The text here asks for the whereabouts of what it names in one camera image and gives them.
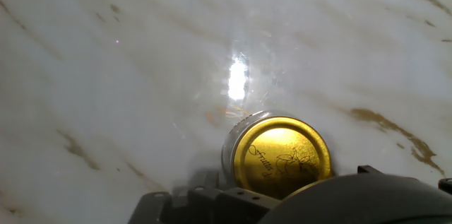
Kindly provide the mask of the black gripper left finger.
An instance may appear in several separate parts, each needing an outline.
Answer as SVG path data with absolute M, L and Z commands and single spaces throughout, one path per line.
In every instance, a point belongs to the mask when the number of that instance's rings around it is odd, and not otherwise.
M 272 197 L 233 187 L 222 190 L 218 171 L 197 172 L 189 185 L 143 195 L 129 224 L 255 224 L 280 204 Z

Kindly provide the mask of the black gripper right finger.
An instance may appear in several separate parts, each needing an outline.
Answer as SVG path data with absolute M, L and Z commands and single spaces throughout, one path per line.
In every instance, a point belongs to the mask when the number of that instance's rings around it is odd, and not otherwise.
M 359 165 L 357 167 L 358 174 L 381 174 L 381 172 L 370 165 Z M 452 182 L 451 178 L 443 178 L 438 181 L 438 189 L 448 194 L 452 194 Z

